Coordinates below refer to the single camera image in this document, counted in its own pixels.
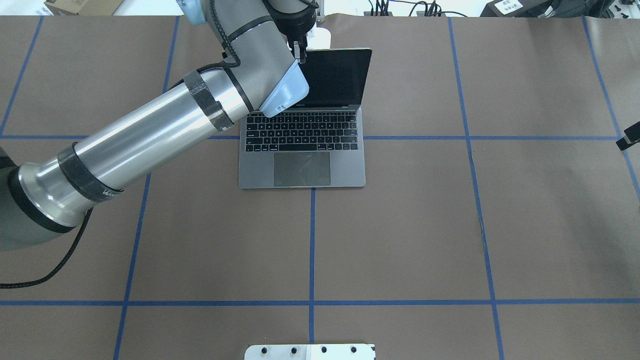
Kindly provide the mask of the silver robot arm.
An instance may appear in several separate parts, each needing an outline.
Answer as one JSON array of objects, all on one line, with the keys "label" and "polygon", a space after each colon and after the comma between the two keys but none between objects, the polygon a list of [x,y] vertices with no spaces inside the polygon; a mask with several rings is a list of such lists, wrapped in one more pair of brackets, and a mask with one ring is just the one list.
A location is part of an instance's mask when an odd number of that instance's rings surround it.
[{"label": "silver robot arm", "polygon": [[301,101],[315,0],[179,0],[209,25],[226,56],[41,164],[1,155],[2,251],[30,248],[82,225],[89,209],[247,114],[273,117]]}]

